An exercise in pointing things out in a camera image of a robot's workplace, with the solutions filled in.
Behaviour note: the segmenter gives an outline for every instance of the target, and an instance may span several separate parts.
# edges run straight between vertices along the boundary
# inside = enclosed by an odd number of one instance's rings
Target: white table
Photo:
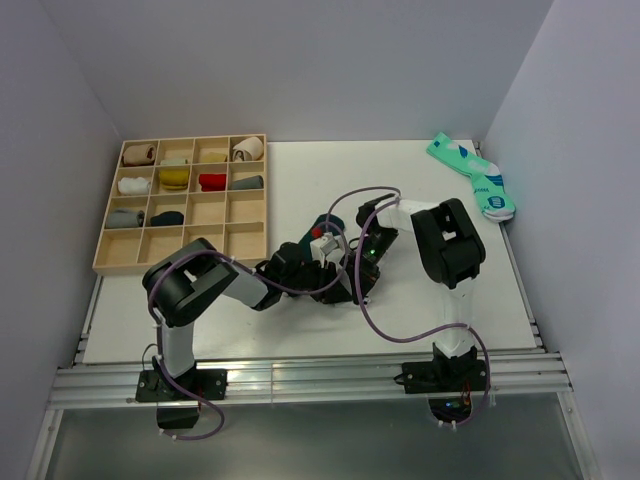
[[[470,141],[460,141],[473,151]],[[500,228],[486,220],[469,179],[428,156],[428,141],[292,142],[269,145],[270,252],[298,241],[344,192],[391,185],[408,199],[462,200],[487,250],[477,280],[473,324],[490,350],[535,348],[529,318]],[[359,234],[356,209],[374,193],[343,201],[335,213],[347,237]],[[371,292],[370,312],[385,332],[412,336],[440,324],[441,291],[427,277],[415,239],[400,234]],[[140,361],[154,341],[141,275],[105,277],[97,298],[85,363]],[[379,338],[357,306],[330,307],[285,298],[264,312],[220,297],[196,322],[198,359],[265,359],[431,351],[431,339],[398,345]]]

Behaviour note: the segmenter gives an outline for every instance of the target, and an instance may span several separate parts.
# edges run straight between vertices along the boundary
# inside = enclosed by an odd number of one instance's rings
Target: robotic arm
[[[358,225],[362,227],[392,196],[385,195],[362,205],[356,216]],[[363,252],[359,262],[362,295],[367,295],[377,282],[380,276],[378,262],[397,238],[398,231],[415,235],[427,275],[442,285],[445,293],[443,323],[468,324],[472,318],[473,285],[486,253],[460,200],[450,199],[438,205],[402,199],[380,211],[370,222],[364,244],[359,249]],[[345,265],[341,282],[312,297],[327,304],[359,303],[355,293],[355,252],[331,233],[320,233],[321,236],[310,245],[312,262],[304,260],[297,244],[285,243],[269,261],[256,267],[258,275],[225,261],[221,254],[202,256],[202,250],[215,252],[215,248],[202,238],[151,268],[142,283],[148,295],[154,293],[156,312],[161,314],[159,341],[163,346],[164,365],[172,380],[191,392],[203,392],[203,384],[211,384],[196,369],[192,349],[193,324],[221,294],[260,311],[280,300],[282,290],[275,285],[298,291],[320,289],[343,273],[341,269]],[[398,378],[396,381],[405,386],[407,393],[460,391],[455,388],[464,382],[468,384],[469,376],[484,366],[484,362],[477,359],[474,339],[468,330],[456,328],[443,332],[433,348],[434,360],[426,362],[432,364],[428,371],[411,375],[404,372],[403,365],[402,381]],[[140,384],[145,385],[138,389],[136,399],[145,401],[150,389],[155,390],[156,395],[148,401],[182,399],[179,392],[163,382],[155,359],[154,369],[156,378],[141,381]],[[219,390],[205,398],[215,399]],[[177,424],[161,419],[160,412],[158,424],[164,428],[177,428]]]

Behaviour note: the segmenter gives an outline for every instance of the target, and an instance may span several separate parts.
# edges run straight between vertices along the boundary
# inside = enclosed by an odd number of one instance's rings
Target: red object
[[[226,173],[201,173],[198,183],[203,192],[221,192],[227,186]]]

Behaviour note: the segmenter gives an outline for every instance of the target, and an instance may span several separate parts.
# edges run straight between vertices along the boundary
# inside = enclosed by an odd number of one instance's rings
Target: cubby
[[[232,149],[242,140],[258,137],[264,146],[262,156],[250,162],[230,162]],[[154,163],[125,166],[124,150],[131,145],[151,144]],[[160,165],[164,159],[186,158],[185,165]],[[186,170],[184,189],[167,188],[160,181],[163,171]],[[219,191],[202,191],[201,174],[226,175]],[[233,182],[260,175],[260,189],[231,190]],[[122,195],[118,181],[142,177],[150,182],[143,195]],[[130,140],[122,145],[105,217],[94,257],[93,268],[102,275],[144,273],[176,250],[196,240],[207,239],[218,251],[233,255],[239,262],[255,266],[267,255],[267,138],[265,135],[162,138]],[[107,215],[117,208],[142,210],[140,227],[105,229]],[[177,211],[183,225],[152,227],[152,217]]]

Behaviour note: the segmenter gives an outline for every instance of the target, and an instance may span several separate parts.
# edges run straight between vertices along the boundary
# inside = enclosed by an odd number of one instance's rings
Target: rolled towel
[[[200,163],[222,163],[226,161],[226,153],[209,152],[200,157]]]
[[[122,154],[122,163],[128,166],[151,165],[156,158],[156,147],[150,143],[131,145]]]
[[[162,170],[158,179],[166,190],[184,190],[189,185],[189,170]]]
[[[182,225],[184,223],[184,215],[181,212],[164,212],[149,219],[152,227],[168,227],[170,225]]]
[[[198,183],[203,192],[220,192],[227,186],[226,173],[201,173]]]
[[[234,162],[255,162],[260,160],[264,145],[258,137],[249,137],[233,147]]]
[[[236,180],[231,184],[229,190],[255,190],[260,188],[264,188],[264,179],[262,175],[256,175],[254,177]]]
[[[144,212],[137,212],[130,208],[116,208],[107,215],[104,228],[137,228],[144,223]]]
[[[118,182],[118,191],[121,195],[147,195],[151,188],[151,182],[143,177],[123,177]]]
[[[165,158],[164,160],[160,160],[160,165],[163,167],[171,165],[186,165],[187,163],[189,163],[189,160],[185,157]]]

